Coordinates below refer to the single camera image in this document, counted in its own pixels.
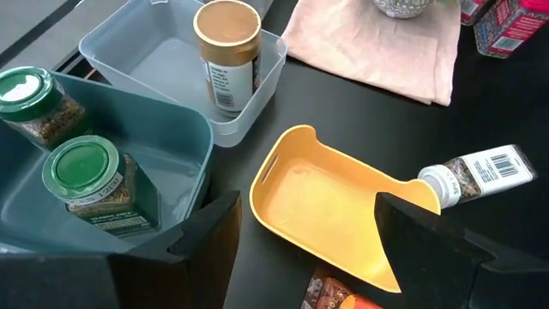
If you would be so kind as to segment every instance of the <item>white jar lid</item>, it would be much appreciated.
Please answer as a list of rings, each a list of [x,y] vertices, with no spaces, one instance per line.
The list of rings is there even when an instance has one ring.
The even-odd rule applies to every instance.
[[[418,178],[423,179],[437,193],[441,209],[456,205],[462,196],[457,178],[444,165],[424,167],[419,171]]]

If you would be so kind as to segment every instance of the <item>black plastic part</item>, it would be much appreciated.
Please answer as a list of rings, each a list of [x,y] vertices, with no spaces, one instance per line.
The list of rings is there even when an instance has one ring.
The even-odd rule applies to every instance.
[[[128,254],[0,255],[0,308],[222,308],[241,213],[232,191]]]
[[[389,193],[375,218],[406,307],[531,308],[546,301],[549,264]]]

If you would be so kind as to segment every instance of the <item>teal plastic tray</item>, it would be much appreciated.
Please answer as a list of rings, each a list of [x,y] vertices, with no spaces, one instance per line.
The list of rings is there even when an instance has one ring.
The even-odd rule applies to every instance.
[[[125,252],[186,219],[209,183],[214,136],[199,112],[54,73],[96,132],[134,156],[161,194],[162,229],[125,239],[69,214],[42,184],[47,153],[0,121],[0,251]]]

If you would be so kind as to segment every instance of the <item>black table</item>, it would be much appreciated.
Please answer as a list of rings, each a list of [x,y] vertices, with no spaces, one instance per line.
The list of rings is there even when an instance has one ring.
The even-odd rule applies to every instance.
[[[277,1],[264,28],[282,34],[297,0]],[[250,184],[284,130],[310,124],[318,138],[397,179],[458,155],[518,144],[539,177],[495,196],[445,210],[443,215],[505,245],[549,258],[549,28],[508,60],[477,53],[463,27],[450,107],[423,106],[379,88],[351,82],[287,60],[271,102],[235,148],[215,148],[209,195],[243,191],[240,247],[226,308],[299,308],[308,281],[322,261],[275,236],[250,211]],[[336,277],[378,304],[388,294],[341,272]]]

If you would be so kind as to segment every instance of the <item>orange package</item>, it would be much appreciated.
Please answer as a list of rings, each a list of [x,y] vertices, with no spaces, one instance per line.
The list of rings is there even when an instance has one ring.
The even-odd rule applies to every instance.
[[[315,271],[300,309],[382,309],[322,270]]]

